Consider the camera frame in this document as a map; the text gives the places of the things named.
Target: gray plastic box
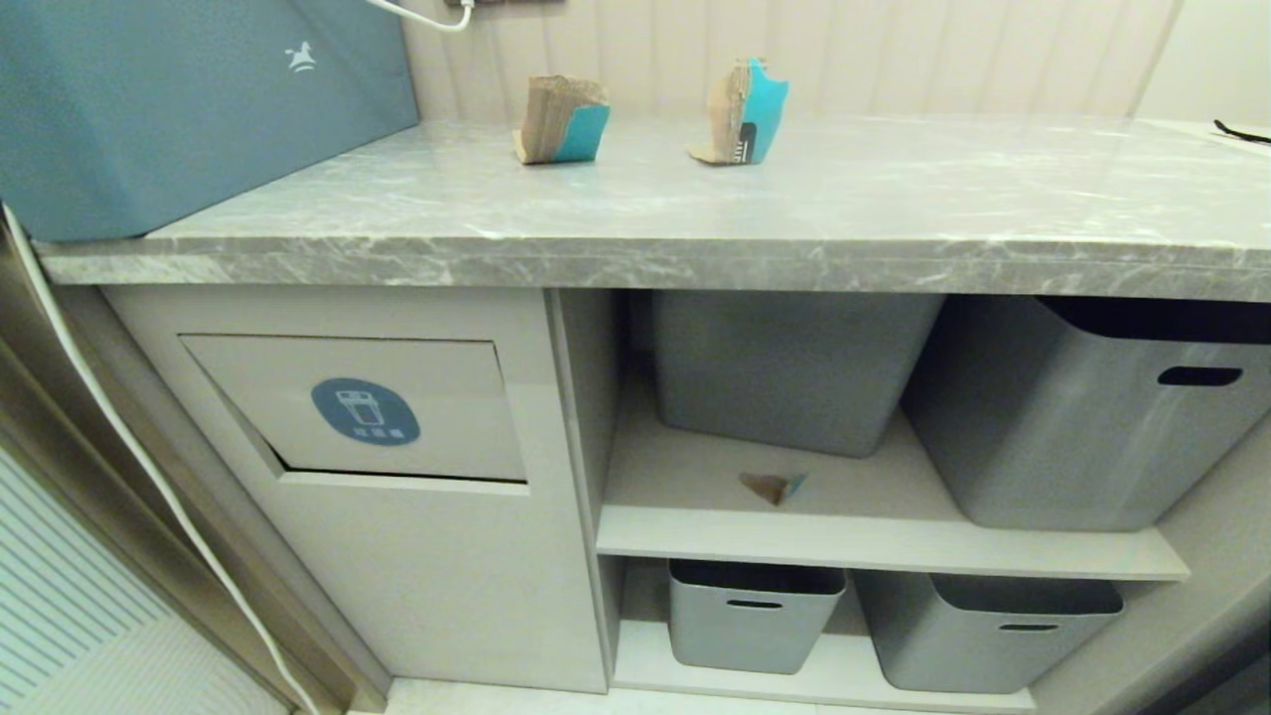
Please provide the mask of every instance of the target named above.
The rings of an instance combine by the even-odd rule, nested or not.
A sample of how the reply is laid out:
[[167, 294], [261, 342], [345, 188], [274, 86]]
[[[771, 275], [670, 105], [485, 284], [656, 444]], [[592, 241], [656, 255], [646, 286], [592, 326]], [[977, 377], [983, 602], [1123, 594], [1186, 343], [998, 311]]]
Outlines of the gray plastic box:
[[660, 415], [672, 428], [868, 457], [943, 295], [658, 291]]
[[951, 298], [905, 394], [977, 525], [1153, 525], [1271, 409], [1271, 305]]
[[797, 673], [834, 613], [843, 569], [671, 560], [671, 650], [685, 665]]
[[1107, 582], [854, 571], [878, 663], [902, 690], [1028, 687], [1125, 605]]

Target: white floor tile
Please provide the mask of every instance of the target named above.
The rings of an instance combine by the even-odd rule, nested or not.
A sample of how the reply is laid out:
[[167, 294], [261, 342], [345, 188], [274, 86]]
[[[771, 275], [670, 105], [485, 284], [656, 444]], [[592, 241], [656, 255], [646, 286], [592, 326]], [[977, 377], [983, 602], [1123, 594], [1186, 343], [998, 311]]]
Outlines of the white floor tile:
[[815, 705], [611, 690], [609, 695], [398, 678], [384, 715], [816, 715]]

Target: countertop edge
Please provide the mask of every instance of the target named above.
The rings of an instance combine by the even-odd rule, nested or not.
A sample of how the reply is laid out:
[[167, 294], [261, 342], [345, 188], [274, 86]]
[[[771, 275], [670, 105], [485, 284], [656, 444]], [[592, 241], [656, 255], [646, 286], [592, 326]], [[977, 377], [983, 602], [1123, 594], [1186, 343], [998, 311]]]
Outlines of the countertop edge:
[[180, 237], [44, 244], [39, 251], [60, 284], [827, 290], [1271, 301], [1271, 248], [1221, 244]]

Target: cabinet panel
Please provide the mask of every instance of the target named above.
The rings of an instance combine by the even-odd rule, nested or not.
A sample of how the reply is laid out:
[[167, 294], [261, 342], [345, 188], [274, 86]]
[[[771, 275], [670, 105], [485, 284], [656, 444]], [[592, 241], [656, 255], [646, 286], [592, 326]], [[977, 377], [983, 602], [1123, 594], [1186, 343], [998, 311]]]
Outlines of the cabinet panel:
[[[541, 291], [127, 286], [107, 295], [230, 470], [393, 674], [604, 692]], [[294, 465], [283, 474], [262, 448], [262, 434], [273, 428], [262, 422], [255, 425], [262, 434], [244, 429], [252, 413], [259, 420], [259, 410], [247, 405], [241, 386], [214, 384], [182, 340], [196, 334], [238, 335], [235, 340], [302, 335], [294, 343], [296, 354], [315, 335], [327, 338], [316, 340], [324, 342], [323, 354], [337, 343], [374, 342], [379, 357], [372, 363], [393, 366], [388, 372], [394, 376], [441, 370], [449, 389], [466, 385], [492, 399], [501, 382], [515, 453], [498, 458], [515, 455], [527, 486], [334, 472], [300, 479]], [[205, 347], [196, 347], [200, 359], [210, 353]], [[416, 352], [438, 347], [445, 347], [441, 357]], [[225, 348], [219, 361], [249, 363], [255, 348]], [[491, 352], [497, 353], [497, 375], [491, 373]], [[332, 361], [341, 370], [352, 366]], [[291, 376], [282, 368], [272, 375], [280, 385], [325, 376]], [[413, 389], [380, 380], [403, 399], [417, 400]], [[235, 392], [240, 409], [231, 400]], [[428, 424], [421, 417], [421, 431]], [[478, 455], [487, 447], [483, 436], [459, 442], [470, 446], [459, 451], [465, 460], [491, 458]], [[451, 486], [418, 486], [427, 483]]]
[[524, 481], [493, 342], [182, 342], [291, 471]]

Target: marble countertop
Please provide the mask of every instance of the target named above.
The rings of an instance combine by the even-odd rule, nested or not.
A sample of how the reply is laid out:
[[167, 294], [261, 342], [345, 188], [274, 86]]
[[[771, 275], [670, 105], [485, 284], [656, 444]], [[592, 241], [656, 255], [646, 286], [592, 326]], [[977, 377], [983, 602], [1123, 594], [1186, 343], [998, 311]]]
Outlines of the marble countertop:
[[1150, 122], [787, 121], [758, 166], [704, 122], [615, 121], [522, 166], [430, 122], [141, 239], [41, 244], [60, 283], [718, 287], [1271, 301], [1271, 161]]

